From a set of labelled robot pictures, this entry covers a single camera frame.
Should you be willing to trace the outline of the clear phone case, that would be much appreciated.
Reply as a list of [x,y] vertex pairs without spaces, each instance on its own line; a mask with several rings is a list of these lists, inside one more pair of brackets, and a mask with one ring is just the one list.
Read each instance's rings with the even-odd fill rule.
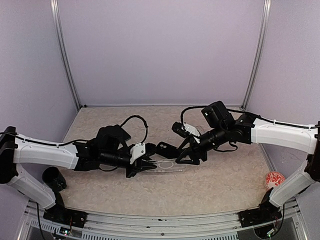
[[152,174],[182,173],[187,169],[187,165],[178,164],[174,159],[152,159],[149,162],[156,165],[155,169],[146,171]]

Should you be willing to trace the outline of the black phone case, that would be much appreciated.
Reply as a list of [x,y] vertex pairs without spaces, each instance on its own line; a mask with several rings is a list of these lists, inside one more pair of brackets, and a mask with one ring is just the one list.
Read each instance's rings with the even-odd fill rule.
[[156,146],[156,154],[166,159],[177,159],[181,152],[177,147],[161,141]]

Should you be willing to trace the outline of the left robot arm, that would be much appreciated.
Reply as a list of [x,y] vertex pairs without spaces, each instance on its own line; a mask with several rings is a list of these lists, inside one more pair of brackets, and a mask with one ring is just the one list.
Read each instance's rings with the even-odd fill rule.
[[37,202],[46,212],[63,223],[70,218],[60,194],[40,183],[24,168],[23,164],[40,164],[86,172],[101,165],[125,169],[127,178],[137,173],[156,169],[145,158],[148,144],[138,142],[128,146],[127,132],[117,125],[98,130],[90,140],[73,140],[66,143],[40,141],[16,132],[9,126],[0,134],[0,182],[18,190]]

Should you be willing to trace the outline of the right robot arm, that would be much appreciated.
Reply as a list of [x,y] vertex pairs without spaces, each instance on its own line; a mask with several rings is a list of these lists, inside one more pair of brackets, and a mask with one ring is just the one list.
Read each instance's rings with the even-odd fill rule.
[[220,152],[221,145],[228,143],[234,151],[236,143],[257,144],[263,147],[270,162],[276,163],[276,157],[288,157],[297,153],[300,160],[291,170],[283,183],[269,189],[255,216],[260,222],[266,222],[285,202],[304,192],[320,180],[320,125],[294,124],[271,120],[248,111],[229,109],[222,101],[200,106],[199,109],[211,128],[199,133],[196,127],[184,121],[184,114],[192,107],[180,113],[180,121],[172,125],[172,130],[184,138],[178,148],[178,164],[199,165],[207,160],[208,151]]

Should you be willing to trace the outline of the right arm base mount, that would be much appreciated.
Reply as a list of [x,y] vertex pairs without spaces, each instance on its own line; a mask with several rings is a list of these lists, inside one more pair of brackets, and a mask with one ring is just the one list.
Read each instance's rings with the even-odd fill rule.
[[246,209],[238,213],[242,228],[275,221],[276,218],[282,218],[280,208],[270,203],[270,195],[272,190],[273,187],[265,193],[258,207]]

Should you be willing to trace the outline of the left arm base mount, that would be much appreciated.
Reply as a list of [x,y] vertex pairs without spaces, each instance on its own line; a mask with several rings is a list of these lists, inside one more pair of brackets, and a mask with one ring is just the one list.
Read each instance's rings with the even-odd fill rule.
[[55,204],[46,209],[43,218],[55,223],[71,227],[84,228],[88,213],[85,211],[66,208],[59,192],[54,192]]

